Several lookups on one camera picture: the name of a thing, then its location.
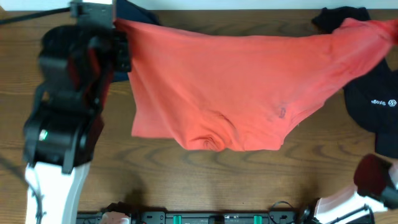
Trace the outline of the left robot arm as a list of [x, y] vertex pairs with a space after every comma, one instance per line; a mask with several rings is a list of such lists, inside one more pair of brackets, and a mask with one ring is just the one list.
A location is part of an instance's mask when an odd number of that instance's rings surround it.
[[42, 37], [43, 82], [25, 122], [27, 223], [75, 223], [80, 194], [104, 127], [109, 86], [131, 69], [114, 1], [72, 1], [76, 22]]

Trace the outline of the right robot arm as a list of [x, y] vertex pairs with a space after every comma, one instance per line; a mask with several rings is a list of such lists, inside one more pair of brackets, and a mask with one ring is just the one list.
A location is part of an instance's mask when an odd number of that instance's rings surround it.
[[374, 214], [397, 209], [397, 161], [374, 154], [364, 156], [354, 173], [353, 183], [334, 195], [317, 200], [310, 213], [312, 223], [349, 223]]

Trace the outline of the red printed t-shirt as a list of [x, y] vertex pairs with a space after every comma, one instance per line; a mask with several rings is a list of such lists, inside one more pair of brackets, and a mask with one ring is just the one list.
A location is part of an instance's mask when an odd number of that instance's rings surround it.
[[301, 121], [397, 44], [397, 21], [345, 19], [306, 37], [207, 35], [120, 19], [134, 137], [187, 150], [276, 151]]

